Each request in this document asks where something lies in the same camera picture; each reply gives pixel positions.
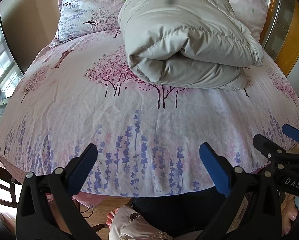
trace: floral pillow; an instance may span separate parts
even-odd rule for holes
[[[266,0],[229,0],[237,19],[251,32],[251,35],[259,41],[267,16]]]
[[[62,0],[58,40],[68,41],[88,33],[119,33],[117,16],[126,0]]]

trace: bed sheet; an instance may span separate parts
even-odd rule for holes
[[[82,192],[151,197],[213,186],[203,142],[246,172],[267,161],[253,147],[257,133],[295,144],[281,127],[299,129],[299,99],[266,53],[263,67],[245,69],[246,91],[183,89],[138,79],[123,44],[105,31],[42,50],[6,107],[1,158],[42,175],[94,143],[99,157]]]

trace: person's leg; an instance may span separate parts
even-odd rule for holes
[[[203,230],[226,200],[215,187],[180,195],[188,223],[195,230]]]
[[[134,198],[133,209],[157,229],[172,237],[189,228],[179,196]]]

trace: blue gripper pad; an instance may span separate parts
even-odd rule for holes
[[[80,192],[86,178],[97,160],[98,153],[95,145],[90,144],[85,151],[86,152],[82,153],[82,158],[68,178],[67,193],[70,196],[77,195]]]
[[[284,124],[282,127],[283,134],[287,135],[289,138],[292,138],[294,141],[299,143],[299,130],[290,126],[289,124]]]
[[[203,143],[200,146],[199,157],[201,158],[205,168],[211,176],[211,179],[213,180],[217,191],[221,194],[224,194],[225,197],[228,197],[231,191],[230,179],[227,176],[226,171],[218,162],[219,158],[224,157],[218,156],[208,143]]]

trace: white puffer jacket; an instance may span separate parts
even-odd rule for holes
[[[127,0],[118,21],[128,64],[146,82],[244,89],[242,67],[262,66],[262,47],[228,0]]]

